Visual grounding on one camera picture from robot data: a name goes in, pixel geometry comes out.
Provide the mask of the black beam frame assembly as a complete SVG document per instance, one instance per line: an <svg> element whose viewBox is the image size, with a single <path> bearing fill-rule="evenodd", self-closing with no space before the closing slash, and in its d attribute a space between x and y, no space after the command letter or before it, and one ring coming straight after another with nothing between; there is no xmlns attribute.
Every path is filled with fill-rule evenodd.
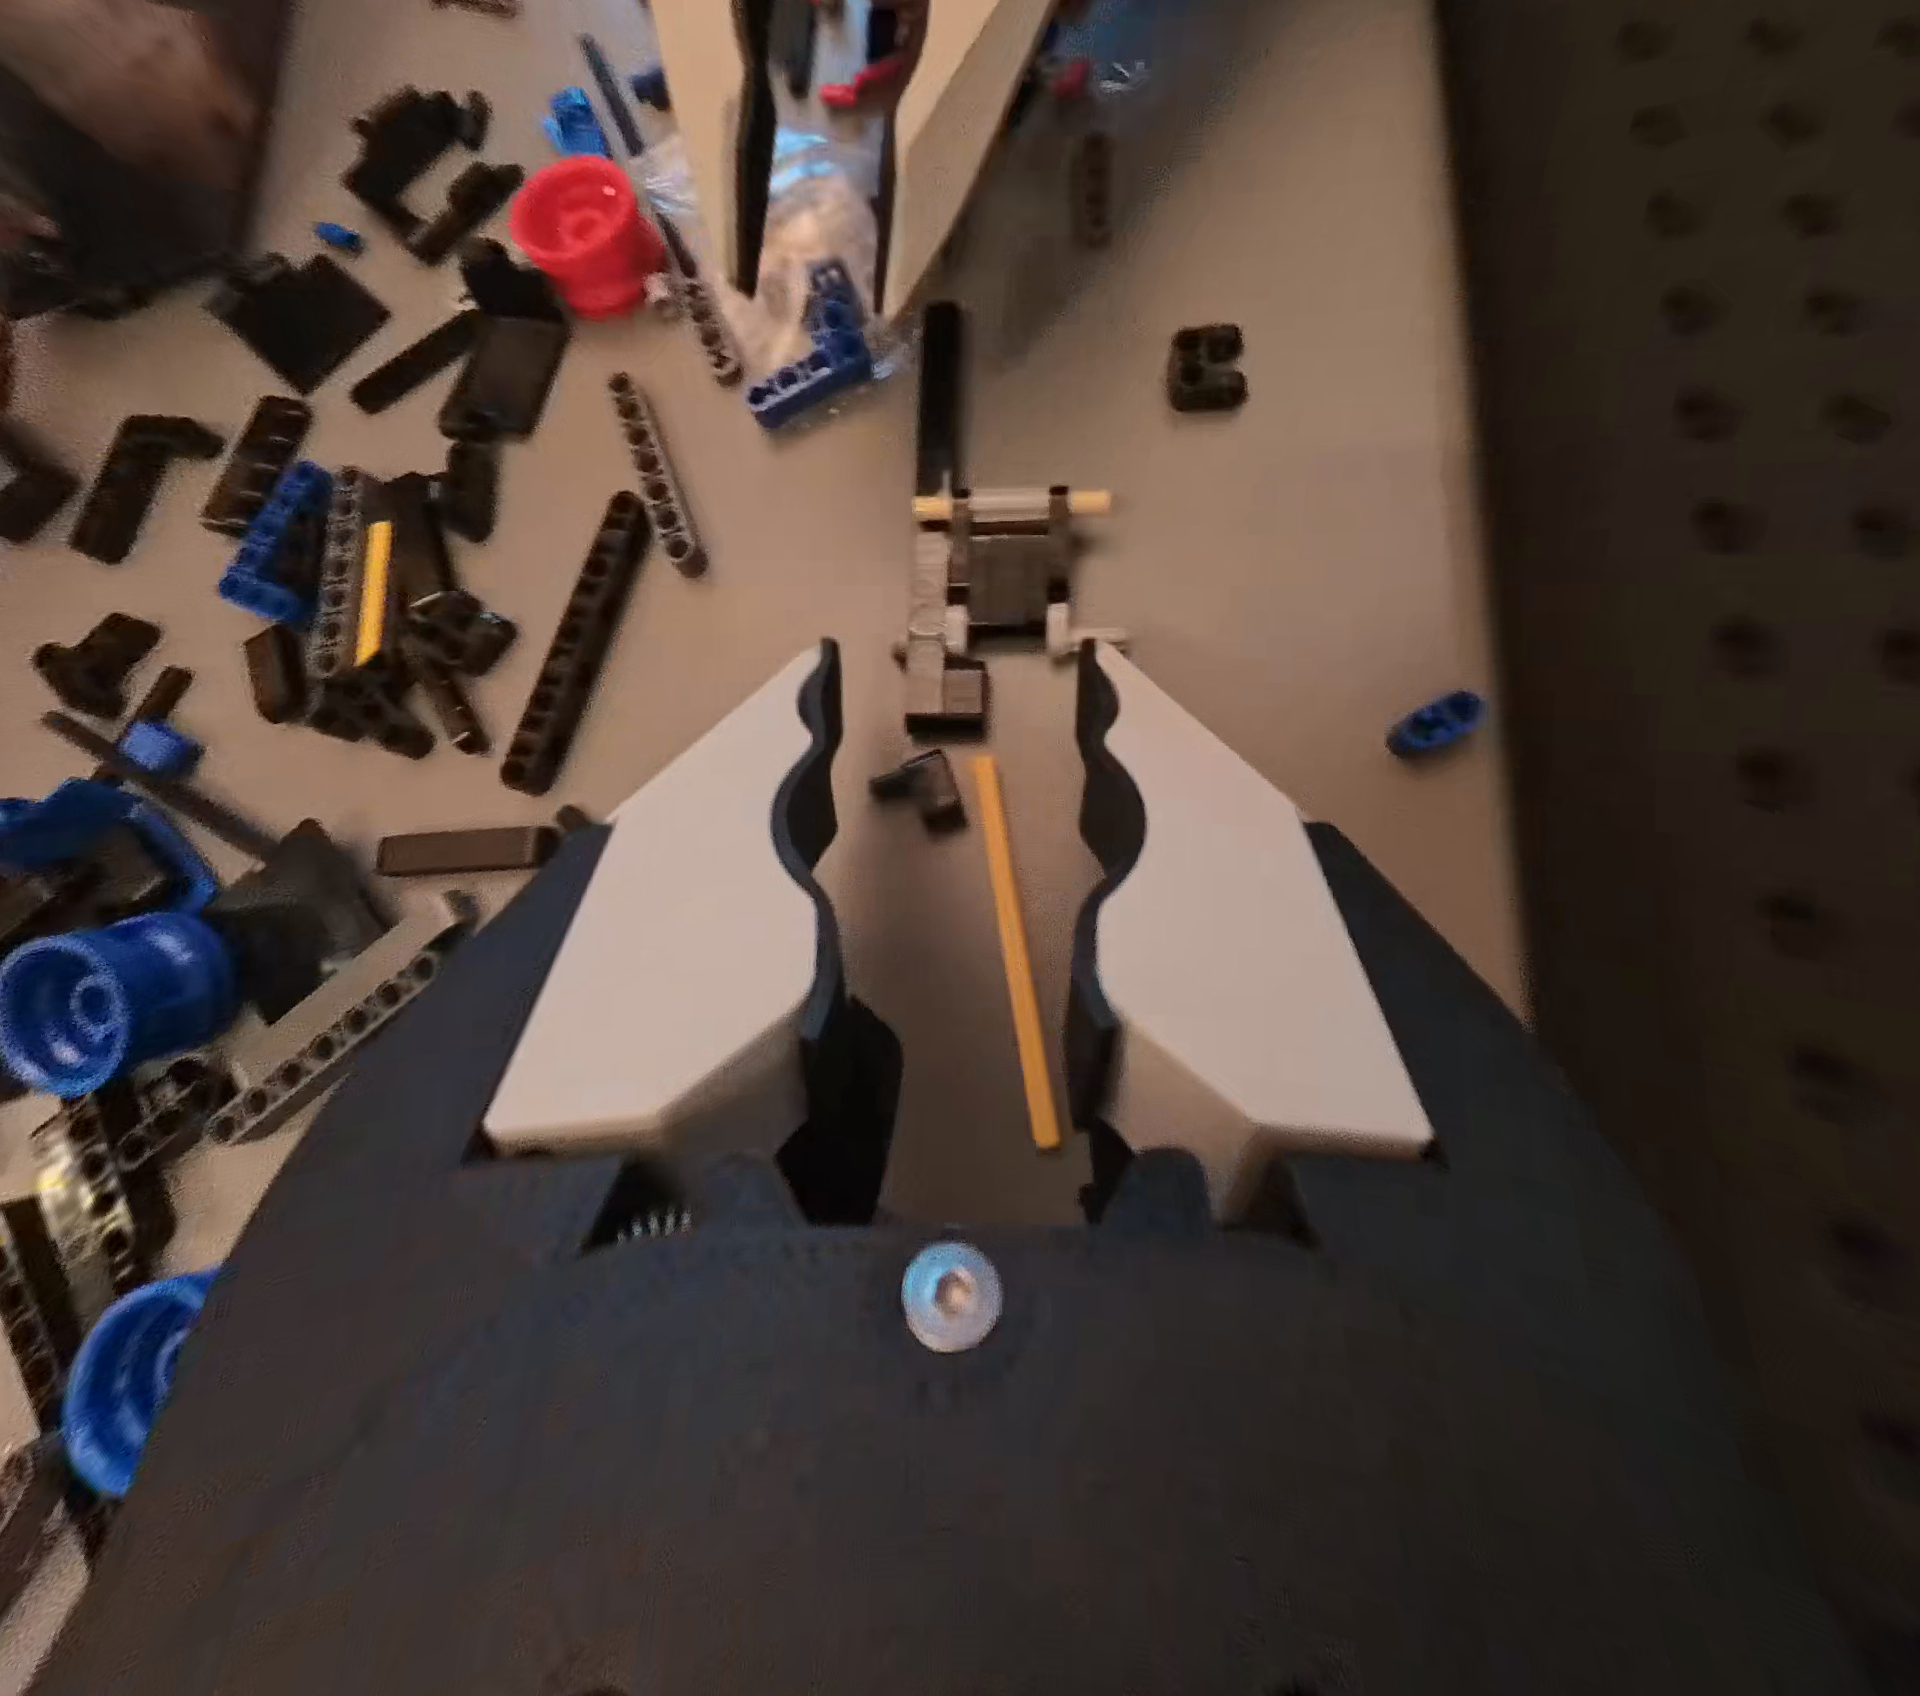
<svg viewBox="0 0 1920 1696"><path fill-rule="evenodd" d="M1025 637L1050 662L1074 660L1081 646L1130 646L1128 633L1092 628L1074 611L1077 524L1104 518L1110 493L967 485L965 363L964 307L935 301L920 314L907 628L894 646L908 737L987 733L983 640Z"/></svg>

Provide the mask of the black square panel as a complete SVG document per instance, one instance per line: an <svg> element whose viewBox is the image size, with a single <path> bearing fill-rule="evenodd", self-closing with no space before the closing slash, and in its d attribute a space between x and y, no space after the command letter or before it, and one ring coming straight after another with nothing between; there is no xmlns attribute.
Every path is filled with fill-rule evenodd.
<svg viewBox="0 0 1920 1696"><path fill-rule="evenodd" d="M262 252L227 267L203 309L295 395L308 397L392 316L325 252Z"/></svg>

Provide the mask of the blue wheel hub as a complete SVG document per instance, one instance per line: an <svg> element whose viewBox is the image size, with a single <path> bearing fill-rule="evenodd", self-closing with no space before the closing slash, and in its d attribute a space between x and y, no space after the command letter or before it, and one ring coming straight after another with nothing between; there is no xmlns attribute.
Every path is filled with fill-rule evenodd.
<svg viewBox="0 0 1920 1696"><path fill-rule="evenodd" d="M238 1012L227 941L193 915L142 915L27 941L1 963L1 1060L64 1102L223 1034Z"/></svg>
<svg viewBox="0 0 1920 1696"><path fill-rule="evenodd" d="M59 1439L73 1477L124 1500L219 1271L134 1288L92 1324L66 1376Z"/></svg>

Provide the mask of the yellow axle with black connector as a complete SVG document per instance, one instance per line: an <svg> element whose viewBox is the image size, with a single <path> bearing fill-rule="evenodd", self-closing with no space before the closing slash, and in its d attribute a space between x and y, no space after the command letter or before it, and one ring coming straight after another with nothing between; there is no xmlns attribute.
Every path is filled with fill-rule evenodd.
<svg viewBox="0 0 1920 1696"><path fill-rule="evenodd" d="M1019 882L1012 862L1012 831L996 756L972 756L972 791L978 800L980 845L991 891L991 915L998 942L998 967L1012 1019L1012 1047L1019 1069L1019 1091L1031 1143L1042 1156L1063 1147L1063 1119L1052 1102L1048 1048L1038 1013L1038 993L1031 972L1031 947L1019 902Z"/></svg>

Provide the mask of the short grey beam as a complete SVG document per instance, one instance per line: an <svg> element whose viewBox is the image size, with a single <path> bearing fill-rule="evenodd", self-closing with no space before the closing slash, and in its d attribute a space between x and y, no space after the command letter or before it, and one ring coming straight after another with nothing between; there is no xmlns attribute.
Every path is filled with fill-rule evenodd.
<svg viewBox="0 0 1920 1696"><path fill-rule="evenodd" d="M672 293L682 309L684 323L706 358L710 378L721 388L742 388L743 363L706 282L697 273L687 269L678 256L667 257L667 277L672 282Z"/></svg>

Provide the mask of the grey desk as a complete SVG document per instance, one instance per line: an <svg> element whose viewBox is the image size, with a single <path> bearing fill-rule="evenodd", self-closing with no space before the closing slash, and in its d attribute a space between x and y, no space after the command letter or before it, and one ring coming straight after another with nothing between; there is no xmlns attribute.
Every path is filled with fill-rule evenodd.
<svg viewBox="0 0 1920 1696"><path fill-rule="evenodd" d="M430 0L304 0L262 182L262 242L300 251L350 219L346 120L403 82L477 85L488 153L540 156L538 117L587 81L578 34L638 67L634 0L519 0L515 20ZM1451 686L1488 686L1451 179L1431 0L1114 0L1090 52L1142 67L1098 113L1117 138L1117 229L1072 244L1072 120L1037 104L976 192L940 291L967 307L967 465L993 486L1108 486L1077 596L1136 663L1311 818L1332 821L1503 1002L1521 998L1499 747L1434 774L1378 747ZM1180 415L1163 362L1180 326L1241 328L1247 402ZM990 878L976 836L924 838L867 778L902 750L888 656L907 607L914 366L785 437L715 388L682 326L587 326L530 441L502 450L501 508L460 568L519 627L475 688L488 756L408 763L262 723L216 597L228 542L199 515L216 467L167 471L130 558L99 565L66 523L5 549L5 791L83 760L38 719L30 668L102 615L161 627L150 672L193 684L181 726L213 797L253 821L317 818L353 848L401 830L525 825L546 798L495 782L587 526L631 463L607 375L658 407L710 570L649 556L605 699L553 800L605 815L819 635L842 652L837 838L823 861L853 989L902 1037L883 1208L960 1227L1077 1219L1083 1143L1035 1150Z"/></svg>

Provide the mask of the red wheel hub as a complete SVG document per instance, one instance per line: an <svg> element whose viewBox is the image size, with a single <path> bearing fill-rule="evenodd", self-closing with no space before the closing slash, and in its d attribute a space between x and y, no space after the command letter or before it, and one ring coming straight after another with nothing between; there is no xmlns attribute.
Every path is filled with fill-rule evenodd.
<svg viewBox="0 0 1920 1696"><path fill-rule="evenodd" d="M509 237L563 309L587 321L639 309L667 265L631 174L602 153L568 153L530 172L509 199Z"/></svg>

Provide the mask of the pile of red and blue connectors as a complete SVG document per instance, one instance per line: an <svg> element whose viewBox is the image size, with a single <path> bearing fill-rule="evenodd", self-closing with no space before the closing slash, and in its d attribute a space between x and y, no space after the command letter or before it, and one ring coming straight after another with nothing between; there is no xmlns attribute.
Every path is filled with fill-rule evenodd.
<svg viewBox="0 0 1920 1696"><path fill-rule="evenodd" d="M1016 87L1010 118L1019 117L1038 95L1074 101L1087 99L1092 85L1090 54L1068 50L1070 28L1090 14L1092 0L1063 0L1056 17L1043 28ZM905 41L900 37L900 9L885 3L867 3L863 58L854 72L841 81L816 85L819 104L830 113L854 113L876 110L883 95L892 95L907 67Z"/></svg>

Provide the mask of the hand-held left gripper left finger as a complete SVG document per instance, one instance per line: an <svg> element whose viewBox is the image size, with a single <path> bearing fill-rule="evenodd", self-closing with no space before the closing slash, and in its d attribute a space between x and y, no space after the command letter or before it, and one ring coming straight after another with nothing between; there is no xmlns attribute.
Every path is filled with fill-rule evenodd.
<svg viewBox="0 0 1920 1696"><path fill-rule="evenodd" d="M809 1221L876 1216L902 1048L819 882L841 743L822 637L615 806L484 1116L495 1150L757 1156Z"/></svg>

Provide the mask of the black curved panel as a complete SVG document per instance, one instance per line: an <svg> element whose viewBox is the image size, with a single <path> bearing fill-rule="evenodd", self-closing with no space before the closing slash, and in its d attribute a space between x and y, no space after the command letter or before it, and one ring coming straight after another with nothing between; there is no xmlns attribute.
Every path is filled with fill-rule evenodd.
<svg viewBox="0 0 1920 1696"><path fill-rule="evenodd" d="M538 427L559 375L568 314L540 269L521 267L494 239L468 239L457 249L457 269L477 334L436 413L436 431L451 441L525 440Z"/></svg>

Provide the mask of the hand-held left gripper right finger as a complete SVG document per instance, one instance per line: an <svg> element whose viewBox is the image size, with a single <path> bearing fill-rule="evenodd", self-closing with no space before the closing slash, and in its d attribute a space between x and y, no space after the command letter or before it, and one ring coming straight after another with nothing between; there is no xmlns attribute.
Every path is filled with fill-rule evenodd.
<svg viewBox="0 0 1920 1696"><path fill-rule="evenodd" d="M1196 1162L1257 1213L1293 1156L1417 1161L1434 1142L1298 806L1111 646L1074 667L1078 834L1072 1125Z"/></svg>

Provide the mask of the black toy set box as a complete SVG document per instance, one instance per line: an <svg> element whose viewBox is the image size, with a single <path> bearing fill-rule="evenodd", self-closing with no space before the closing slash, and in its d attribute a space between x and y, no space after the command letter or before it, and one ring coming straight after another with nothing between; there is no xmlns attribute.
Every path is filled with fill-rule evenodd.
<svg viewBox="0 0 1920 1696"><path fill-rule="evenodd" d="M238 252L293 0L1 0L5 316L115 316Z"/></svg>

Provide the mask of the clear bag of parts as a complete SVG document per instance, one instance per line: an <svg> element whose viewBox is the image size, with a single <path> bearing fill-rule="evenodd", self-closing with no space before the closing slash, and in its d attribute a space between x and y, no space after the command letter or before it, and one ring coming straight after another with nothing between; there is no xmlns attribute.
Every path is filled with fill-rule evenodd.
<svg viewBox="0 0 1920 1696"><path fill-rule="evenodd" d="M698 213L691 166L678 136L667 136L631 162L631 174L639 209L665 244L667 257L678 256L687 269L706 282L724 316L743 363L742 388L724 391L735 392L742 405L743 391L755 378L796 358L803 348L800 309L807 267L816 260L841 257L853 273L869 316L870 380L830 397L778 432L768 432L754 420L760 432L803 431L894 374L908 341L876 312L876 217L869 196L856 182L859 159L848 147L822 133L776 128L765 237L750 293L724 282L718 244Z"/></svg>

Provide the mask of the black dotted mat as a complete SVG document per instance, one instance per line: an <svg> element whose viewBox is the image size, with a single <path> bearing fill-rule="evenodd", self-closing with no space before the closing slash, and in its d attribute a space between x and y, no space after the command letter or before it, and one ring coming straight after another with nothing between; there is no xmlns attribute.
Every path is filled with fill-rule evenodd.
<svg viewBox="0 0 1920 1696"><path fill-rule="evenodd" d="M1916 1691L1917 0L1438 0L1535 1019Z"/></svg>

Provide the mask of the long thin black axle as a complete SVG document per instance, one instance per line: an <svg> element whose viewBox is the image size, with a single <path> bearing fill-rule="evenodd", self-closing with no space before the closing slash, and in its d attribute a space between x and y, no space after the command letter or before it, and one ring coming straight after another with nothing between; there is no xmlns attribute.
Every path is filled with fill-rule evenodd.
<svg viewBox="0 0 1920 1696"><path fill-rule="evenodd" d="M262 830L253 821L245 821L238 810L227 809L221 800L193 790L186 782L142 769L131 758L123 756L103 734L78 723L73 715L64 712L44 712L38 723L51 737L102 766L108 778L131 785L148 800L170 815L192 822L195 830L203 830L209 838L223 844L227 848L236 848L254 862L266 862L277 854L281 836Z"/></svg>

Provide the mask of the small black axle connector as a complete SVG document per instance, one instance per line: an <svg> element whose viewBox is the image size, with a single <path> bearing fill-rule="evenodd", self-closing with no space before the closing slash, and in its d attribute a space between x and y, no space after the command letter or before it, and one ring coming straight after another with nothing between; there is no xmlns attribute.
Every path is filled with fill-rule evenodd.
<svg viewBox="0 0 1920 1696"><path fill-rule="evenodd" d="M879 804L911 806L928 834L948 834L967 826L958 774L946 750L920 750L900 758L869 780L869 797Z"/></svg>

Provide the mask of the blue angled beam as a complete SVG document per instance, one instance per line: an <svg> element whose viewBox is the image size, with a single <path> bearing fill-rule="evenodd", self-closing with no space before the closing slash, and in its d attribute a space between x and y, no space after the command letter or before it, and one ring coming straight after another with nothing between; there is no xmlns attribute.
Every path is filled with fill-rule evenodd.
<svg viewBox="0 0 1920 1696"><path fill-rule="evenodd" d="M778 432L830 397L870 380L869 316L841 257L807 267L800 339L796 358L772 366L743 391L745 412L768 432Z"/></svg>
<svg viewBox="0 0 1920 1696"><path fill-rule="evenodd" d="M216 582L219 600L272 627L308 628L330 500L332 474L321 465L284 471Z"/></svg>

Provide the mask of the dark grey long beam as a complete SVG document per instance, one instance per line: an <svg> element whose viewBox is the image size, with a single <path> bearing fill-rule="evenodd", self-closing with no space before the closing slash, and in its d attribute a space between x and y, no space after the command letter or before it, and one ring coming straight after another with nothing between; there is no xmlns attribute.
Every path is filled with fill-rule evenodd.
<svg viewBox="0 0 1920 1696"><path fill-rule="evenodd" d="M687 508L654 400L626 371L610 375L610 392L658 550L680 577L698 582L709 574L706 542Z"/></svg>

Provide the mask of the black chassis on blue frame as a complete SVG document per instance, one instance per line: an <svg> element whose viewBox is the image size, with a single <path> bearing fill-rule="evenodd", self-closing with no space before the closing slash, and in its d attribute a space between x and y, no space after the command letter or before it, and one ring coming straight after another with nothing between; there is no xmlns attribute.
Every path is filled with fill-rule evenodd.
<svg viewBox="0 0 1920 1696"><path fill-rule="evenodd" d="M1 954L143 915L203 915L219 893L200 851L128 790L71 778L1 800Z"/></svg>

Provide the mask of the black pin connector block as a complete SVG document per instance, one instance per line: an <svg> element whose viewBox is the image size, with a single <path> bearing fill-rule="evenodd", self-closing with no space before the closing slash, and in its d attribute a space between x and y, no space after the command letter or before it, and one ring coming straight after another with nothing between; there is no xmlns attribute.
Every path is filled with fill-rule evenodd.
<svg viewBox="0 0 1920 1696"><path fill-rule="evenodd" d="M1180 326L1166 349L1163 395L1174 413L1212 415L1247 402L1245 339L1235 323Z"/></svg>

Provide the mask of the small blue two-hole beam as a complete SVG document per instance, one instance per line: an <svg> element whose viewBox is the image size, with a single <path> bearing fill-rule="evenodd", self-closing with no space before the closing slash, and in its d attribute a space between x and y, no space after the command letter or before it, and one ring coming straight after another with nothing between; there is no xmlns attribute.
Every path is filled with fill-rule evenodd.
<svg viewBox="0 0 1920 1696"><path fill-rule="evenodd" d="M1407 763L1423 763L1459 750L1485 723L1488 702L1475 689L1446 693L1396 719L1383 750Z"/></svg>

